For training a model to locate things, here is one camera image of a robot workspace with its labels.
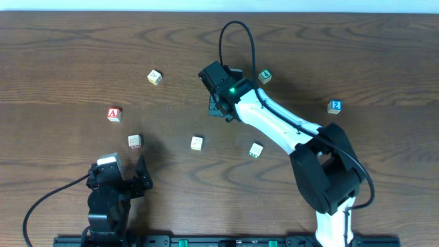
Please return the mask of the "red letter A block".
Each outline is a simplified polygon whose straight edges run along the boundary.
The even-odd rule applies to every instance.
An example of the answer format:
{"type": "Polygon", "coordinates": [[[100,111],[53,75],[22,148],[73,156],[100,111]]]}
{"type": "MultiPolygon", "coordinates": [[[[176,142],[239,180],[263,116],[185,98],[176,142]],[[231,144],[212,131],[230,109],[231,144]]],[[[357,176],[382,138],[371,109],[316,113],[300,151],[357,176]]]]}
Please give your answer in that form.
{"type": "Polygon", "coordinates": [[[119,108],[109,108],[107,110],[107,119],[114,122],[121,121],[121,110],[119,108]]]}

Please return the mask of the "blue number 2 block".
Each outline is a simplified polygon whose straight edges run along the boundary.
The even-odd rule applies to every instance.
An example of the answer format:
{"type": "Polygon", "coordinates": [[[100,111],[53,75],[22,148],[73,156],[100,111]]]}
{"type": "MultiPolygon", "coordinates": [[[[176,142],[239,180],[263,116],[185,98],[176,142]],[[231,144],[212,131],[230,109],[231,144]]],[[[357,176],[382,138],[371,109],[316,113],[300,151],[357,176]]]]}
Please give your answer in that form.
{"type": "Polygon", "coordinates": [[[327,105],[327,112],[330,114],[338,114],[342,110],[342,101],[332,99],[327,105]]]}

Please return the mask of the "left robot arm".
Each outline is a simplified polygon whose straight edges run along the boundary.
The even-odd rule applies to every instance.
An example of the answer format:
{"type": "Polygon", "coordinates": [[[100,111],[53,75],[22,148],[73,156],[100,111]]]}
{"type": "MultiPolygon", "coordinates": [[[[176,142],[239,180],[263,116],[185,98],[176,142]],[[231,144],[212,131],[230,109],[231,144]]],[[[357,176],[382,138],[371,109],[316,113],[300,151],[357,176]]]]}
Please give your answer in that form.
{"type": "Polygon", "coordinates": [[[123,179],[117,153],[101,156],[90,166],[86,185],[91,189],[87,204],[89,226],[84,229],[81,246],[138,246],[141,240],[128,229],[131,200],[145,195],[153,182],[140,156],[136,176],[123,179]]]}

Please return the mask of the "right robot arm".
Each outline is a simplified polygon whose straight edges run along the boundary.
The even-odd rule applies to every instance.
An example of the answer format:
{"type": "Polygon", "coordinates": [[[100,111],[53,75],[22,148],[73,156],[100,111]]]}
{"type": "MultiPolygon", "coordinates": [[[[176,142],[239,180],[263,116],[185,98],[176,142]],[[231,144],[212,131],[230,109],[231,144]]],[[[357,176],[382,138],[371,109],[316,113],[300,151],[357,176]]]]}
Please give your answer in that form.
{"type": "Polygon", "coordinates": [[[301,119],[247,78],[201,80],[223,115],[260,130],[289,155],[298,190],[316,211],[318,243],[348,246],[351,212],[359,209],[355,199],[371,177],[345,131],[334,123],[322,127],[301,119]]]}

